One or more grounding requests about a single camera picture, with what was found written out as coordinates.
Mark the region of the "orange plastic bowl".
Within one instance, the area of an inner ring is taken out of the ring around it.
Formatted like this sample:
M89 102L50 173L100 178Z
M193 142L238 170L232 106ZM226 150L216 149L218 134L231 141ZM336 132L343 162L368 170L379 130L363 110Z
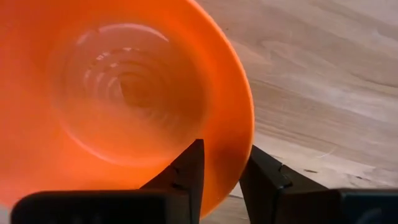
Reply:
M137 189L202 139L205 216L253 135L243 65L195 0L0 0L0 205Z

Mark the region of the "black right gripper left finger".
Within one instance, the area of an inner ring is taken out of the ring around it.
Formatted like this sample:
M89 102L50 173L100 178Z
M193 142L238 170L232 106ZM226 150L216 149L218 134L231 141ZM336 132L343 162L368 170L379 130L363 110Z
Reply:
M195 140L136 190L37 192L12 208L11 224L199 224L205 147Z

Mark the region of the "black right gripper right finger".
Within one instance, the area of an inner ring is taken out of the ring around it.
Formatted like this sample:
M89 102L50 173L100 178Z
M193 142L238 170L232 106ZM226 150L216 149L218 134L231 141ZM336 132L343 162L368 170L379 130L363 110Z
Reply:
M398 224L398 189L329 189L256 146L239 184L251 224Z

